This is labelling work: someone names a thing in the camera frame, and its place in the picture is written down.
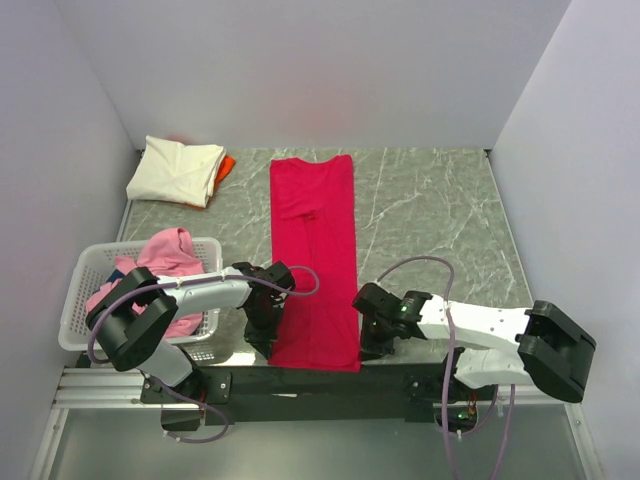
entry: white wall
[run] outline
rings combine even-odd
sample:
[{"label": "white wall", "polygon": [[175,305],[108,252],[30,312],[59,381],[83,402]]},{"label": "white wall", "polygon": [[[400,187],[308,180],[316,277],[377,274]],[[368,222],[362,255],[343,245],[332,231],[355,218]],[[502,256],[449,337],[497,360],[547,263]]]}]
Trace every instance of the white wall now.
[{"label": "white wall", "polygon": [[610,479],[640,465],[638,18],[573,0],[491,156],[536,297],[598,342],[585,405]]},{"label": "white wall", "polygon": [[493,147],[569,0],[56,0],[137,147]]},{"label": "white wall", "polygon": [[51,0],[0,5],[0,477],[25,478],[68,356],[80,251],[115,238],[134,153]]}]

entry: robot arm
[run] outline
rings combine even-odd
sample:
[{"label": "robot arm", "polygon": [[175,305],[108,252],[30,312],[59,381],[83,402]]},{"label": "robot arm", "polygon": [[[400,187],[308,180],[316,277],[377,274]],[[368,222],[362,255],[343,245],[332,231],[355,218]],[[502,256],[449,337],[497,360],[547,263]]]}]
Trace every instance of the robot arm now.
[{"label": "robot arm", "polygon": [[[162,340],[174,318],[214,308],[242,308],[248,319],[245,338],[267,358],[271,355],[282,316],[283,294],[250,280],[229,278],[207,283],[215,277],[238,275],[265,280],[283,289],[295,288],[293,275],[281,262],[267,269],[236,263],[218,272],[184,277],[182,281],[188,279],[190,285],[183,286],[178,280],[175,288],[153,290],[123,303],[104,321],[97,340],[116,370],[137,368],[194,398],[201,389],[198,370],[183,350]],[[127,293],[166,280],[176,281],[155,277],[146,268],[131,271],[89,313],[87,326],[93,330],[102,312]],[[192,284],[198,280],[202,283]],[[141,314],[133,310],[134,301],[145,307]]]},{"label": "robot arm", "polygon": [[[409,291],[400,299],[375,283],[353,306],[364,315],[363,360],[393,354],[395,337],[449,339],[442,297]],[[581,402],[595,340],[549,302],[533,308],[489,308],[449,302],[456,340],[470,348],[456,359],[456,380],[469,388],[531,385],[565,402]]]}]

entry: white cloth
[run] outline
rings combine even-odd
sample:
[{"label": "white cloth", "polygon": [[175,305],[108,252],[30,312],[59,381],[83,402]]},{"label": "white cloth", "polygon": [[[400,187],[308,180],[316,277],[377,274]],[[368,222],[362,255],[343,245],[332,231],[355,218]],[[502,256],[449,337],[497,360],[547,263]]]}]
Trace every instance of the white cloth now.
[{"label": "white cloth", "polygon": [[206,207],[226,151],[147,136],[140,165],[127,185],[129,200],[164,200]]}]

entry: plastic basket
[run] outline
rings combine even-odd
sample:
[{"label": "plastic basket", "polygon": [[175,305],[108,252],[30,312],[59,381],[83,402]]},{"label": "plastic basket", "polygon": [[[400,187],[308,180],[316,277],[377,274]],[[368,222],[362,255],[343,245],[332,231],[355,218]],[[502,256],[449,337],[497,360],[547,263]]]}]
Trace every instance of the plastic basket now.
[{"label": "plastic basket", "polygon": [[[102,243],[93,245],[80,254],[76,268],[73,270],[71,284],[60,319],[58,342],[69,351],[87,349],[89,329],[85,324],[87,310],[85,304],[91,295],[103,285],[113,273],[115,257],[138,258],[147,241]],[[194,238],[193,250],[202,261],[205,272],[213,272],[222,268],[220,243],[214,238]],[[203,313],[202,322],[197,330],[188,337],[168,338],[173,344],[192,343],[209,338],[218,326],[219,310]]]}]

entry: tabletop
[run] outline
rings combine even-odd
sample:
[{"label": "tabletop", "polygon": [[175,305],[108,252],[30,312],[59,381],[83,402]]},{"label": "tabletop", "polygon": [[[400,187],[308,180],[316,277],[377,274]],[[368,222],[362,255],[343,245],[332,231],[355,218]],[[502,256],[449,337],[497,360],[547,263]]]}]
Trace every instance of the tabletop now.
[{"label": "tabletop", "polygon": [[[397,260],[432,254],[456,268],[451,299],[491,307],[524,307],[531,296],[486,153],[481,149],[229,149],[237,161],[205,210],[134,201],[120,240],[143,240],[169,227],[214,237],[225,265],[271,263],[269,164],[299,157],[324,162],[353,158],[359,285]],[[393,272],[383,287],[441,294],[448,271],[415,262]],[[226,309],[203,342],[185,345],[203,365],[266,365],[243,338],[244,312]],[[439,362],[442,341],[396,340],[393,356],[367,363]]]}]

